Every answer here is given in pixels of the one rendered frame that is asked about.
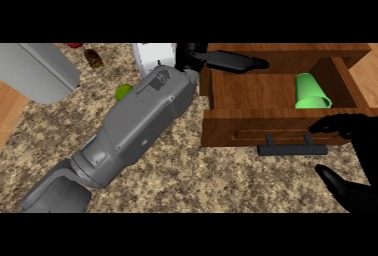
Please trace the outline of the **green fruit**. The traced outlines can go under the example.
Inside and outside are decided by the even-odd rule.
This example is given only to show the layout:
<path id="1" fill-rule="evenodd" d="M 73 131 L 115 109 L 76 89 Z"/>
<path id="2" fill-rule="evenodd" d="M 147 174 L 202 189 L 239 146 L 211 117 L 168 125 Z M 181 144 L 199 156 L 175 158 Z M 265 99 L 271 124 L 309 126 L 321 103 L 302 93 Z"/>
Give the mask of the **green fruit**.
<path id="1" fill-rule="evenodd" d="M 131 90 L 132 86 L 129 84 L 120 84 L 115 91 L 115 100 L 119 101 L 126 96 Z"/>

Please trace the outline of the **brown wooden drawer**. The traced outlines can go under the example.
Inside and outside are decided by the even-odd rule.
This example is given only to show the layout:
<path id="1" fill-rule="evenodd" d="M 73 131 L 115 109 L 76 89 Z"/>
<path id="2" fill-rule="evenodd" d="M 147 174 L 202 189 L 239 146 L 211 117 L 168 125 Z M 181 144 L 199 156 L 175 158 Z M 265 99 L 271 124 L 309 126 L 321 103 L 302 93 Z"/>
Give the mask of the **brown wooden drawer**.
<path id="1" fill-rule="evenodd" d="M 333 108 L 370 108 L 340 57 L 323 57 L 311 66 L 312 75 Z M 211 109 L 293 109 L 296 73 L 231 74 L 205 68 L 199 95 Z"/>
<path id="2" fill-rule="evenodd" d="M 343 113 L 378 116 L 378 108 L 205 110 L 200 145 L 256 146 L 265 143 L 267 135 L 273 144 L 302 145 L 312 123 L 326 115 Z"/>

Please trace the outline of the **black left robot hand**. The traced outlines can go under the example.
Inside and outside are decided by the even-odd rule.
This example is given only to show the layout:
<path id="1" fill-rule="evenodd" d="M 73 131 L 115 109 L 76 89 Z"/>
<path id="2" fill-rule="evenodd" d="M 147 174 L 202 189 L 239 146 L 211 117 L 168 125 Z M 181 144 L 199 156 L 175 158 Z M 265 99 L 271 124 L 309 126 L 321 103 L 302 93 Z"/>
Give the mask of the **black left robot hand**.
<path id="1" fill-rule="evenodd" d="M 208 51 L 206 43 L 178 43 L 174 68 L 199 72 L 203 67 L 243 74 L 255 69 L 267 69 L 268 61 L 222 50 Z"/>

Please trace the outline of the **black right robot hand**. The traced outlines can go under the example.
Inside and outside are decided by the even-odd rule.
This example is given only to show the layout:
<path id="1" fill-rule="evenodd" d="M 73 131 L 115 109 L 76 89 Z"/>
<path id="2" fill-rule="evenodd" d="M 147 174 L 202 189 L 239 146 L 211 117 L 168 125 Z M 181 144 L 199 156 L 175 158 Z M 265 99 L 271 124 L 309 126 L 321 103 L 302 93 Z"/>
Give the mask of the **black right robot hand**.
<path id="1" fill-rule="evenodd" d="M 336 132 L 342 139 L 351 141 L 369 185 L 345 181 L 324 165 L 317 164 L 314 170 L 343 209 L 349 213 L 378 214 L 378 117 L 329 115 L 308 127 L 308 131 Z"/>

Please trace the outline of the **grey appliance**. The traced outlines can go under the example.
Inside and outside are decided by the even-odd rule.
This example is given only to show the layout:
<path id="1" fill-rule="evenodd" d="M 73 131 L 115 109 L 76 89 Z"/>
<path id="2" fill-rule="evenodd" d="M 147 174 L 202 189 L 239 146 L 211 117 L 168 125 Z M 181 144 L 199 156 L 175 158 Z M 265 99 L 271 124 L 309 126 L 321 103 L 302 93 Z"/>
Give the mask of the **grey appliance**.
<path id="1" fill-rule="evenodd" d="M 79 84 L 79 71 L 53 43 L 0 43 L 0 81 L 33 102 L 64 99 Z"/>

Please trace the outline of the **green cup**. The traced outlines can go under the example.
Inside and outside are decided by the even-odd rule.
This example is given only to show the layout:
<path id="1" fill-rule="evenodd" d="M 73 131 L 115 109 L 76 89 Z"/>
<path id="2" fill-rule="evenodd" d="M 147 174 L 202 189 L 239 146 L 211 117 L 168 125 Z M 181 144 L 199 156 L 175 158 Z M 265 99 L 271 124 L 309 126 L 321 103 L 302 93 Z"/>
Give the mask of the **green cup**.
<path id="1" fill-rule="evenodd" d="M 332 101 L 309 73 L 295 77 L 295 108 L 330 108 Z"/>

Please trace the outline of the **brown wooden drawer front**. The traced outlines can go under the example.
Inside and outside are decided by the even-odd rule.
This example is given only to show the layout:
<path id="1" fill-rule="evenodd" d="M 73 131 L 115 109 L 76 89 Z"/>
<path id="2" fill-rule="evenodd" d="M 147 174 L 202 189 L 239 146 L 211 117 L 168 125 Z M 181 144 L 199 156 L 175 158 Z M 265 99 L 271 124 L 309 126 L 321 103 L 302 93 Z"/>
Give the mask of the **brown wooden drawer front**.
<path id="1" fill-rule="evenodd" d="M 302 145 L 312 123 L 326 115 L 343 113 L 378 116 L 378 108 L 205 110 L 200 145 L 256 146 L 265 143 L 267 135 L 273 144 Z"/>

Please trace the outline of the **brown bottle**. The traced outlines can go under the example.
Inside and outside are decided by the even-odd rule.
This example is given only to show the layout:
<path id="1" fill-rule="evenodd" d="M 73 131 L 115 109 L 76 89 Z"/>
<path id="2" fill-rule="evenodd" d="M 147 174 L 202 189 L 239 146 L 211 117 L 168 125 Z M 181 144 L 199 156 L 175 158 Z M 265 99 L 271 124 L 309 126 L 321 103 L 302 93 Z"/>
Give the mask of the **brown bottle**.
<path id="1" fill-rule="evenodd" d="M 84 50 L 84 57 L 91 68 L 98 68 L 103 65 L 101 58 L 92 49 Z"/>

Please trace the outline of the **brown wooden cabinet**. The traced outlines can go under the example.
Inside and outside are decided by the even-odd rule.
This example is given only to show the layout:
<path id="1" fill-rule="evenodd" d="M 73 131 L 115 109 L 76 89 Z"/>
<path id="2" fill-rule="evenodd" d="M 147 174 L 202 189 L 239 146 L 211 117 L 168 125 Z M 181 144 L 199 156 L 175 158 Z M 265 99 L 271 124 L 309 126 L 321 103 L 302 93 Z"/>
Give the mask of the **brown wooden cabinet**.
<path id="1" fill-rule="evenodd" d="M 224 50 L 250 56 L 289 53 L 301 56 L 339 57 L 351 68 L 371 48 L 367 43 L 211 43 L 208 50 Z"/>

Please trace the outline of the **white box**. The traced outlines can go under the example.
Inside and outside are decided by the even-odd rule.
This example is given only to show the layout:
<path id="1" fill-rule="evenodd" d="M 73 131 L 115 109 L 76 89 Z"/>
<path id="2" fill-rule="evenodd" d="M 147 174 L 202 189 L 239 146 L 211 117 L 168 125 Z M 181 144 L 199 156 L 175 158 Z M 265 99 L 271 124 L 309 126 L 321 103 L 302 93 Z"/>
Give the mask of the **white box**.
<path id="1" fill-rule="evenodd" d="M 157 65 L 175 65 L 174 43 L 132 43 L 131 48 L 141 76 L 146 76 Z"/>

